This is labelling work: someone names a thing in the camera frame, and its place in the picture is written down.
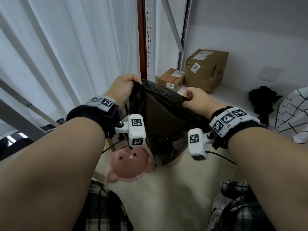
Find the wire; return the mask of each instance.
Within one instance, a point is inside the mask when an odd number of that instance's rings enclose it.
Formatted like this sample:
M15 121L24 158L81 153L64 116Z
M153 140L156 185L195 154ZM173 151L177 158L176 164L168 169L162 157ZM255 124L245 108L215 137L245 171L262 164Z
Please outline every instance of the wire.
M230 161L232 164L237 165L234 161L228 159L227 157L224 157L223 155L219 155L219 154L217 154L217 153L215 153L215 152L212 152L212 151L206 151L206 153L212 153L212 154L218 155L218 156L220 156L220 157L226 159L227 161Z
M120 140L120 141L118 141L118 142L112 144L110 147L108 147L106 150L104 150L104 151L102 152L102 154L103 154L105 151L108 151L108 150L109 150L110 148L112 148L114 145L116 145L116 144L118 144L118 143L120 143L120 142L122 142L122 141L125 141L125 140L129 140L129 138L122 139L122 140Z

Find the person's left hand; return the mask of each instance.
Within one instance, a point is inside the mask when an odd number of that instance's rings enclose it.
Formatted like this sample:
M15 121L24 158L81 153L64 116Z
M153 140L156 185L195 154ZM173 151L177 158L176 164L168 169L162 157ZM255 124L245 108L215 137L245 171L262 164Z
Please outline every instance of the person's left hand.
M115 99L115 104L119 109L123 108L132 92L134 86L132 81L142 84L141 78L133 73L118 76L104 96Z

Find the forearm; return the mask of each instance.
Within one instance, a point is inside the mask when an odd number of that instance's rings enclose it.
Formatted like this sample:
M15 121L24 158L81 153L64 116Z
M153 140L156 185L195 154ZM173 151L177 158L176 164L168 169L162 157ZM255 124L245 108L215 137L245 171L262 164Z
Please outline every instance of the forearm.
M306 228L308 151L264 128L236 133L228 147L275 228Z
M104 145L102 128L78 117L25 148L0 178L1 223L13 230L35 217L32 230L72 228Z

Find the black wristband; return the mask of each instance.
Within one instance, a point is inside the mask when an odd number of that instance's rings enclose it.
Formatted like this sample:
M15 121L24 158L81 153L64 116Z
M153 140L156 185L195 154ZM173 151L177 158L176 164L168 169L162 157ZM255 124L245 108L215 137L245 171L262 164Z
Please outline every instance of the black wristband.
M108 112L104 112L97 107L80 105L68 113L66 121L69 121L75 117L89 118L98 123L103 129L106 138L112 138L114 136L115 124L121 120L118 112L118 106L115 104L114 107Z
M217 111L215 111L212 116L211 116L211 120L220 115L222 112L226 111L227 109L232 108L231 106L227 106L226 108L222 108L219 109ZM212 134L214 136L215 142L212 144L213 148L216 150L219 147L224 148L224 149L228 149L228 142L231 139L231 137L233 135L235 135L237 132L250 128L250 127L261 127L263 128L262 125L260 125L259 123L257 123L254 120L250 120L247 122L241 122L240 124L236 125L235 127L231 128L228 133L224 136L224 137L220 137L215 131L212 131Z

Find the wristband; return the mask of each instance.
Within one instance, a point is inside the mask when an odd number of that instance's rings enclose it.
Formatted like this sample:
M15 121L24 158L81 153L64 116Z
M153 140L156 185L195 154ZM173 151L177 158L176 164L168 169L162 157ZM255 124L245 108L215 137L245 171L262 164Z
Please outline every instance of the wristband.
M229 139L237 132L250 128L263 127L259 119L248 114L248 112L238 107L226 107L213 113L210 121L215 143L214 149L219 147L228 149Z
M114 101L106 96L93 97L85 105L72 109L68 113L66 121L75 117L89 118L100 125L106 138L112 138L115 135L116 124L121 120L118 106L114 104Z

